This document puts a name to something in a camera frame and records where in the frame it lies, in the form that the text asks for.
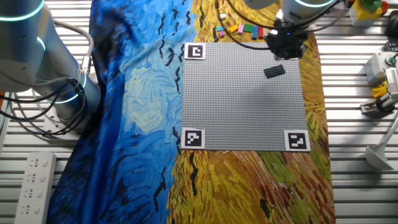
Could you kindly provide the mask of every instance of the red lego brick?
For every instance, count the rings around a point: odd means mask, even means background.
[[[264,29],[262,27],[259,27],[259,40],[262,40],[264,38]]]

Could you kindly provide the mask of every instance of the table surface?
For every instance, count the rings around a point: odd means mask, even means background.
[[[88,30],[91,1],[46,1],[55,19]],[[398,1],[388,1],[391,9]],[[323,17],[318,26],[330,23],[335,15]],[[363,116],[359,105],[372,102],[372,87],[363,65],[376,52],[384,51],[383,21],[362,29],[351,27],[349,17],[316,33],[322,65],[323,91],[330,142],[330,159],[337,223],[398,223],[398,135],[394,135],[386,156],[396,169],[375,173],[363,157],[365,147],[386,134],[397,113],[381,120]],[[72,31],[57,27],[69,51],[81,62],[88,42]],[[29,92],[22,97],[31,98]],[[37,114],[36,105],[26,105],[27,115]],[[44,120],[36,124],[43,126]],[[56,186],[76,143],[69,140],[45,142],[10,121],[0,154],[0,223],[14,223],[28,153],[50,151],[57,155],[53,187]]]

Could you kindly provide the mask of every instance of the green lego brick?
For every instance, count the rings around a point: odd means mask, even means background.
[[[253,25],[245,24],[243,27],[243,32],[253,32]]]

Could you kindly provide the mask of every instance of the white power strip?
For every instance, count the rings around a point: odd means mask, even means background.
[[[51,152],[29,154],[15,224],[46,222],[56,161]]]

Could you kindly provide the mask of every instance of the baseplate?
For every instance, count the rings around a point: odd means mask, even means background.
[[[184,60],[182,127],[205,129],[206,150],[286,151],[284,131],[307,130],[298,60],[234,43],[205,47],[206,60]],[[267,79],[264,69],[277,65],[286,74]]]

